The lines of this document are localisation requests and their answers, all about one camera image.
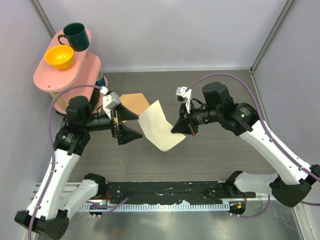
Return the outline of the orange paper envelope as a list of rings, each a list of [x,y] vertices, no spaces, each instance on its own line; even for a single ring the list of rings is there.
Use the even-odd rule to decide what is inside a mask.
[[[150,106],[142,93],[123,94],[120,96],[120,102],[137,116],[141,115]]]

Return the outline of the beige letter paper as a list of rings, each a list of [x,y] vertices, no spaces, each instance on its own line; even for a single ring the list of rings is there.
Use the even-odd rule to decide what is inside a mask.
[[[167,121],[159,100],[138,117],[138,123],[144,136],[162,152],[169,151],[186,138],[182,133],[171,132],[173,126]]]

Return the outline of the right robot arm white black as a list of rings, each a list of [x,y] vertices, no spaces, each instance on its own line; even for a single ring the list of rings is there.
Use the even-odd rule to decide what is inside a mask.
[[[206,84],[202,88],[205,103],[193,104],[191,90],[178,87],[175,97],[181,102],[179,118],[172,128],[173,134],[196,135],[200,125],[219,123],[225,130],[255,148],[276,171],[274,174],[250,174],[235,171],[226,180],[226,193],[233,198],[252,192],[272,195],[281,204],[295,207],[308,195],[316,180],[319,165],[310,165],[299,159],[260,120],[258,112],[247,103],[234,103],[228,88],[220,82]]]

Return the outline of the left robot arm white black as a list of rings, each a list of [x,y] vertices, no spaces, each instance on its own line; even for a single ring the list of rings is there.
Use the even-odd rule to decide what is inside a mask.
[[[124,125],[138,115],[124,107],[114,92],[103,97],[104,114],[93,113],[85,96],[76,96],[66,108],[67,124],[50,138],[53,154],[40,188],[26,210],[18,211],[15,222],[31,232],[52,240],[65,234],[70,219],[88,200],[107,193],[105,177],[88,173],[67,197],[62,197],[69,176],[90,141],[90,132],[110,130],[119,145],[143,135]]]

